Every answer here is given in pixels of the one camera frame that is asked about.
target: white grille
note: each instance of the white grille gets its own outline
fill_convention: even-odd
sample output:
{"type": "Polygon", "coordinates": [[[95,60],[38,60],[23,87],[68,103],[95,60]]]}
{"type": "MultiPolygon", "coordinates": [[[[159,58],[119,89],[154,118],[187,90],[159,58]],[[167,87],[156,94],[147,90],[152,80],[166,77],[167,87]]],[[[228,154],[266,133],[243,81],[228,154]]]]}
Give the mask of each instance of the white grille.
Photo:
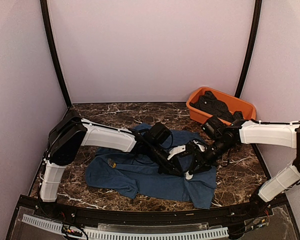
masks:
{"type": "MultiPolygon", "coordinates": [[[[23,215],[22,222],[37,228],[61,235],[62,224],[30,216],[23,215]]],[[[221,227],[210,230],[180,232],[180,233],[159,233],[159,234],[141,234],[141,233],[121,233],[99,231],[94,229],[85,229],[85,233],[90,240],[210,240],[228,237],[228,228],[221,227]]]]}

